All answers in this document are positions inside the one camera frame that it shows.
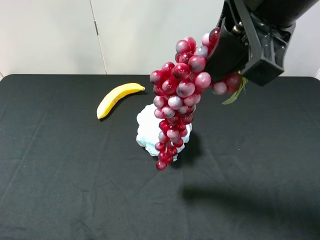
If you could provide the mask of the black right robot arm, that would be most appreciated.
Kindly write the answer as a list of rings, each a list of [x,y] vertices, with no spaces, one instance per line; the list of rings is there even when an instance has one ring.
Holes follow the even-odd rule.
[[[217,23],[219,39],[205,71],[213,82],[240,71],[264,86],[284,72],[296,20],[315,0],[226,0]]]

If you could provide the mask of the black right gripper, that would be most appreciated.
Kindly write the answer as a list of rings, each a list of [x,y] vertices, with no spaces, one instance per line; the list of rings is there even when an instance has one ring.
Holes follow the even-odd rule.
[[[205,67],[212,82],[240,71],[243,77],[265,86],[284,72],[294,26],[275,27],[258,18],[242,0],[224,2],[218,26],[219,39]]]

